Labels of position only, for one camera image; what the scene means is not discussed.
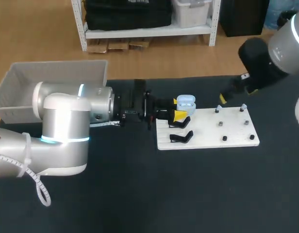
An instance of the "metal peg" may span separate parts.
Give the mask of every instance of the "metal peg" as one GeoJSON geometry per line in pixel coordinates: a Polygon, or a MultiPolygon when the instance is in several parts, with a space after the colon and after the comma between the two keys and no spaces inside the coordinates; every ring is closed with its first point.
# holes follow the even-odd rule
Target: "metal peg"
{"type": "Polygon", "coordinates": [[[215,113],[219,113],[219,111],[222,109],[222,106],[221,105],[218,105],[216,107],[216,110],[215,110],[215,113]]]}
{"type": "Polygon", "coordinates": [[[243,112],[244,110],[246,110],[248,107],[245,104],[242,104],[240,107],[240,111],[243,112]]]}

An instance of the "metal shelf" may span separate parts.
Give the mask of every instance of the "metal shelf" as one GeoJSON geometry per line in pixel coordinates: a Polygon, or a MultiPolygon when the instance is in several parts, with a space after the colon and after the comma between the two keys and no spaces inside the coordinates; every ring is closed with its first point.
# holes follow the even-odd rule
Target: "metal shelf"
{"type": "Polygon", "coordinates": [[[211,33],[211,20],[209,24],[193,27],[179,28],[176,24],[171,24],[166,27],[122,30],[122,31],[101,31],[87,30],[85,32],[86,39],[102,39],[102,38],[126,38],[126,37],[151,37],[151,36],[171,36],[171,35],[197,35],[211,33]]]}
{"type": "Polygon", "coordinates": [[[197,35],[210,34],[209,46],[214,46],[216,41],[216,30],[221,0],[213,0],[212,20],[207,19],[207,24],[192,28],[180,28],[176,23],[170,26],[160,28],[121,30],[121,31],[101,31],[89,30],[87,23],[82,22],[82,2],[81,0],[71,0],[75,21],[80,36],[83,51],[87,51],[86,39],[103,39],[103,38],[129,38],[129,37],[155,37],[155,36],[172,36],[172,35],[197,35]]]}

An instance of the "white storage box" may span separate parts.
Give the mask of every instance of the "white storage box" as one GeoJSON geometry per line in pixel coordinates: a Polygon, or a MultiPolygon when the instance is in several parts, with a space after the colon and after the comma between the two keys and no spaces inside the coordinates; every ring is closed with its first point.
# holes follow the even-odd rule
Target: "white storage box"
{"type": "Polygon", "coordinates": [[[0,118],[6,124],[41,122],[32,107],[37,83],[94,82],[105,86],[106,69],[105,60],[13,63],[0,84],[0,118]]]}
{"type": "Polygon", "coordinates": [[[212,0],[172,0],[175,17],[181,28],[204,25],[212,0]]]}

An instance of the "black clip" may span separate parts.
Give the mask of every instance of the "black clip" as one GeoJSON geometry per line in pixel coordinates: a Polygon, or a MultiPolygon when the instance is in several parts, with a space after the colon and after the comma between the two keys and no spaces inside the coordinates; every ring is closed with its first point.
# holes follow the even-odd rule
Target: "black clip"
{"type": "Polygon", "coordinates": [[[189,140],[194,136],[194,132],[191,130],[185,137],[178,136],[176,134],[170,134],[171,142],[181,142],[181,143],[188,143],[189,140]]]}
{"type": "Polygon", "coordinates": [[[169,128],[180,128],[185,129],[188,123],[190,122],[190,116],[188,116],[183,122],[174,121],[169,124],[169,128]]]}

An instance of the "shelf leg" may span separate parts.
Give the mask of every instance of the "shelf leg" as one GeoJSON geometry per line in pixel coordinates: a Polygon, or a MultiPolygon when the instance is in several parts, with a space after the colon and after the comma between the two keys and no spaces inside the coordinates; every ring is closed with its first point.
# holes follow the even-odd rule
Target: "shelf leg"
{"type": "Polygon", "coordinates": [[[217,24],[218,24],[220,7],[221,7],[221,0],[214,0],[209,46],[214,46],[216,44],[216,32],[217,32],[217,24]]]}
{"type": "Polygon", "coordinates": [[[85,31],[84,31],[83,20],[82,20],[82,1],[71,0],[71,2],[73,6],[73,12],[75,16],[78,35],[80,36],[81,46],[83,51],[87,51],[87,42],[86,42],[85,31]]]}

